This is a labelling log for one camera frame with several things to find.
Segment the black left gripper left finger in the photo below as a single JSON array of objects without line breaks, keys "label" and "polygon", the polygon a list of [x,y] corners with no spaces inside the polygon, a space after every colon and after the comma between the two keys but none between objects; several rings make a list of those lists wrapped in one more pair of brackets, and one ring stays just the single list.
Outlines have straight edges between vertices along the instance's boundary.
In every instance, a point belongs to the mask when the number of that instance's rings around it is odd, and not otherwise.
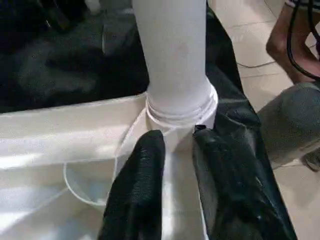
[{"label": "black left gripper left finger", "polygon": [[165,142],[160,130],[143,134],[112,183],[99,240],[160,240]]}]

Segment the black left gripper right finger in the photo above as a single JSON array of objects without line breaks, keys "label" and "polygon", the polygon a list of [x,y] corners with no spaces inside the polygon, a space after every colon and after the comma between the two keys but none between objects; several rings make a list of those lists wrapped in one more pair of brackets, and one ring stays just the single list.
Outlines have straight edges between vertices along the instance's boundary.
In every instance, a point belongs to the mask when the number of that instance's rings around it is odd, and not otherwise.
[{"label": "black left gripper right finger", "polygon": [[192,139],[204,233],[209,240],[295,240],[296,232],[267,161],[238,153],[204,125]]}]

